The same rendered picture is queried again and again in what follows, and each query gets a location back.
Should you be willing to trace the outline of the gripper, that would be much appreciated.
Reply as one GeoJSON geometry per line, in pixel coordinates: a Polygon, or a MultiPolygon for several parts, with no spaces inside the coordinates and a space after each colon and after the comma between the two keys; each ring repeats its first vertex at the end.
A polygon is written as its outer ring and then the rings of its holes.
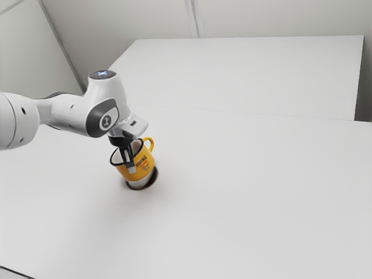
{"type": "Polygon", "coordinates": [[[134,164],[134,155],[131,146],[131,138],[127,137],[110,137],[108,136],[110,143],[113,146],[119,148],[121,157],[123,159],[123,163],[130,174],[134,174],[136,172],[135,164],[134,164]]]}

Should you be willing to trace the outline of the yellow mug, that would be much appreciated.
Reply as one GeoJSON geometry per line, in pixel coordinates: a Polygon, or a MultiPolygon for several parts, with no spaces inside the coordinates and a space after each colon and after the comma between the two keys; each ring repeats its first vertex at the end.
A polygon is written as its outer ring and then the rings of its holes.
{"type": "Polygon", "coordinates": [[[152,154],[155,143],[151,137],[145,137],[134,139],[129,146],[134,155],[136,169],[134,174],[130,174],[126,169],[119,148],[112,153],[110,164],[121,174],[129,189],[141,190],[149,185],[149,181],[157,171],[152,154]]]}

